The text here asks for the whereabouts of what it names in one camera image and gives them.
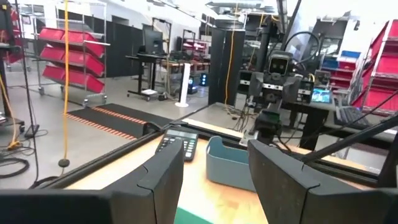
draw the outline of tablet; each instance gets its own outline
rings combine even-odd
[[[322,90],[314,88],[311,102],[313,103],[330,103],[330,90]]]

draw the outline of calculator display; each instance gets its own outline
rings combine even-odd
[[[193,139],[197,137],[197,134],[186,133],[183,131],[176,131],[176,130],[167,130],[167,134],[185,137],[185,138],[193,138]]]

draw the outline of wooden tabletop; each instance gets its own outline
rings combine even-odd
[[[232,136],[242,136],[242,133],[192,119],[185,119],[184,121]],[[152,157],[161,139],[162,136],[148,142],[68,186],[67,189],[99,190],[108,186]],[[205,149],[207,144],[208,141],[199,139],[194,160],[184,165],[183,184],[178,207],[213,223],[267,223],[256,193],[216,184],[206,178]],[[293,146],[291,148],[303,154],[309,152]],[[359,169],[364,168],[359,164],[335,157],[325,157],[324,159]]]

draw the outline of gray storage bin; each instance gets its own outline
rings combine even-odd
[[[248,152],[225,147],[219,136],[211,137],[207,145],[206,176],[219,184],[256,191],[251,180]]]

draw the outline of white cylinder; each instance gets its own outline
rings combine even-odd
[[[178,107],[188,106],[187,94],[188,94],[188,84],[189,84],[190,74],[191,74],[191,65],[188,63],[184,63],[184,74],[182,74],[180,101],[175,103],[175,105]]]

